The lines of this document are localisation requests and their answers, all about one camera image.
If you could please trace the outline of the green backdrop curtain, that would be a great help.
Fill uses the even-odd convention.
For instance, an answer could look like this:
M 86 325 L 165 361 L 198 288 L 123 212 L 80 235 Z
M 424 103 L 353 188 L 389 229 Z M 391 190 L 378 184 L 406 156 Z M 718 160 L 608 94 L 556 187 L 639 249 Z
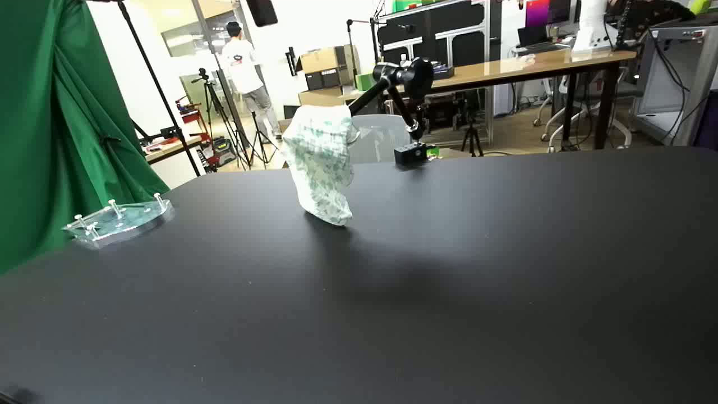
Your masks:
M 86 0 L 0 0 L 0 273 L 57 251 L 77 213 L 167 188 Z

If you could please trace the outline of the white green-patterned cloth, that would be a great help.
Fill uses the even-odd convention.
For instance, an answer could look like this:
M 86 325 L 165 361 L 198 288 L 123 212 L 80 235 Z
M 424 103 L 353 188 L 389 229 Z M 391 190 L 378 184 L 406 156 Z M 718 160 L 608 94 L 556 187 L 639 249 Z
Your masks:
M 349 187 L 354 140 L 356 125 L 349 106 L 300 106 L 282 134 L 300 209 L 332 227 L 353 220 Z

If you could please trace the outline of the cardboard boxes on shelf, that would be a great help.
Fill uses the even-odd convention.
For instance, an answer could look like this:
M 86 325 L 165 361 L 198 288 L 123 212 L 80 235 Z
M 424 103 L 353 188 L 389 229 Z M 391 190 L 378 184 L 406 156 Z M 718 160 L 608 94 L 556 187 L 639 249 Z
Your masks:
M 309 91 L 345 88 L 354 84 L 354 48 L 336 46 L 312 49 L 300 56 L 300 73 Z

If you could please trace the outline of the grey equipment cabinet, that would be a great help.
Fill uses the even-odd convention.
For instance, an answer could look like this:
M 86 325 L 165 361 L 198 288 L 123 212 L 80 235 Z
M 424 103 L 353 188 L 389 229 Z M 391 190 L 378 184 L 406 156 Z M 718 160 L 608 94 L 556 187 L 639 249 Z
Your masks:
M 718 68 L 718 21 L 656 24 L 639 58 L 635 123 L 665 146 L 693 146 Z

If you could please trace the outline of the person in white shirt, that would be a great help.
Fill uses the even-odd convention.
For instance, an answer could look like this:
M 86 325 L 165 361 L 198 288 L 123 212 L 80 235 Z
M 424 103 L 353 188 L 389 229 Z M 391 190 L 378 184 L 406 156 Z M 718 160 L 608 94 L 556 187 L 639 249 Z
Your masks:
M 274 114 L 267 88 L 258 75 L 258 60 L 253 46 L 242 37 L 242 27 L 236 21 L 225 24 L 228 37 L 222 48 L 225 75 L 234 84 L 234 91 L 244 98 L 249 113 L 257 114 L 257 123 L 267 132 L 278 138 L 278 119 Z

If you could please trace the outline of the black backdrop stand pole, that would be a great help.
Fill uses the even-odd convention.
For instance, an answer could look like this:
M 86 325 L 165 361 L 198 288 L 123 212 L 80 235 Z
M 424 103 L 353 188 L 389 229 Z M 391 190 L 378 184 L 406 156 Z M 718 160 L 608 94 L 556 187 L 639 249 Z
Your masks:
M 129 24 L 129 30 L 130 30 L 130 34 L 133 34 L 133 40 L 135 40 L 135 46 L 138 46 L 138 49 L 139 49 L 139 55 L 141 55 L 141 60 L 143 60 L 150 78 L 153 78 L 153 85 L 154 85 L 154 91 L 157 91 L 157 94 L 159 94 L 159 98 L 162 98 L 162 106 L 165 106 L 165 111 L 167 111 L 167 114 L 168 114 L 168 119 L 171 119 L 171 123 L 172 123 L 172 125 L 171 125 L 171 128 L 172 128 L 171 134 L 183 144 L 180 150 L 187 156 L 194 172 L 200 178 L 200 166 L 198 166 L 195 158 L 191 156 L 189 140 L 187 140 L 184 131 L 180 128 L 180 123 L 177 123 L 177 119 L 176 119 L 176 114 L 172 114 L 172 107 L 171 107 L 171 103 L 168 103 L 168 96 L 167 96 L 167 93 L 165 93 L 165 88 L 162 88 L 162 80 L 159 80 L 159 76 L 157 76 L 150 58 L 149 58 L 149 52 L 145 52 L 139 34 L 138 34 L 138 27 L 135 27 L 135 22 L 133 22 L 133 18 L 130 18 L 130 12 L 129 12 L 129 6 L 126 6 L 126 0 L 115 0 L 115 3 L 116 3 L 120 12 L 121 12 L 121 16 L 123 16 L 123 21 L 126 21 L 126 24 Z

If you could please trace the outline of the clear acrylic plate with standoffs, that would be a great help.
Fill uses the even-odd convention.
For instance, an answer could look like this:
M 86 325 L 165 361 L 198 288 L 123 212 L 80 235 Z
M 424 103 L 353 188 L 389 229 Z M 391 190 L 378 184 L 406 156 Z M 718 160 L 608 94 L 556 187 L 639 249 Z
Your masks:
M 77 213 L 75 220 L 62 227 L 62 232 L 86 249 L 104 249 L 153 232 L 172 215 L 172 202 L 154 193 L 145 202 L 120 204 L 116 200 L 110 200 L 95 213 Z

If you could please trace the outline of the wooden desk with black legs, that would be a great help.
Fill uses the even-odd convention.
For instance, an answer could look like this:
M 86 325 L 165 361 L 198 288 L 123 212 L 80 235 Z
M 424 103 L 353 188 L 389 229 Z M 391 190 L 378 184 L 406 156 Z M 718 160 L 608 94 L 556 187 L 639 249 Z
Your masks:
M 619 68 L 635 58 L 635 52 L 614 52 L 614 49 L 598 49 L 598 52 L 573 52 L 573 49 L 553 49 L 528 56 L 511 56 L 487 62 L 461 65 L 452 76 L 433 76 L 430 93 L 461 93 L 461 91 L 479 91 L 492 88 L 500 84 L 516 80 L 534 80 L 549 76 L 568 78 L 568 114 L 575 103 L 576 76 L 584 73 L 602 73 L 603 88 L 600 102 L 600 117 L 595 125 L 595 150 L 602 150 L 608 140 L 608 123 L 612 113 L 612 96 L 617 88 Z M 300 106 L 343 106 L 362 96 L 366 91 L 303 91 L 299 94 Z

